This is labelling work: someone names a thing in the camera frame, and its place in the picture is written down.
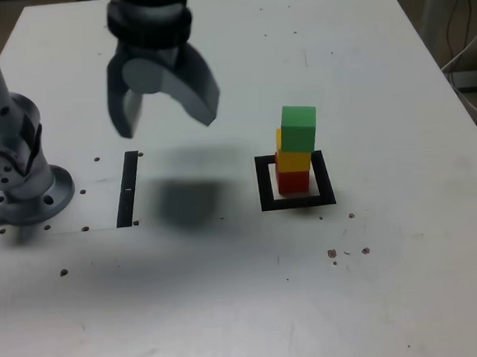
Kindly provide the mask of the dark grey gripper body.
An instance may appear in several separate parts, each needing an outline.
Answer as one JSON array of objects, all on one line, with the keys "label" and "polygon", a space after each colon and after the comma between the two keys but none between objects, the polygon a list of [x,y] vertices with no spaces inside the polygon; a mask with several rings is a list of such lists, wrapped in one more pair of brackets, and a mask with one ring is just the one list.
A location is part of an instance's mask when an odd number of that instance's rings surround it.
[{"label": "dark grey gripper body", "polygon": [[115,51],[114,68],[118,72],[131,68],[135,71],[149,68],[182,68],[189,67],[191,56],[187,44],[169,49],[152,49],[118,41]]}]

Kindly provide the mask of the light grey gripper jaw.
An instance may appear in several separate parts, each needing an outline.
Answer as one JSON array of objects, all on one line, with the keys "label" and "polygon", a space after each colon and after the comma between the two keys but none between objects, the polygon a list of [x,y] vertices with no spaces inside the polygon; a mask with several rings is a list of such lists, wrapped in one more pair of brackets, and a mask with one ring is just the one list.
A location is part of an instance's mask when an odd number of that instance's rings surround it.
[{"label": "light grey gripper jaw", "polygon": [[204,125],[217,118],[220,90],[202,55],[191,45],[189,67],[125,69],[129,88],[139,95],[165,93],[178,101],[186,113]]}]

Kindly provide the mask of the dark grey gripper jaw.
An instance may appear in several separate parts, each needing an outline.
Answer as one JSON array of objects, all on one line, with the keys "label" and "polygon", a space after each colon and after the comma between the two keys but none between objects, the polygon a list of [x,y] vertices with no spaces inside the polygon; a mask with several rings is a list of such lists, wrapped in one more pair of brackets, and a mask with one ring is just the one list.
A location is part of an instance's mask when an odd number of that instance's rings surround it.
[{"label": "dark grey gripper jaw", "polygon": [[110,119],[119,135],[131,139],[141,114],[143,96],[135,93],[124,81],[124,65],[133,57],[127,45],[119,42],[107,65],[107,100]]}]

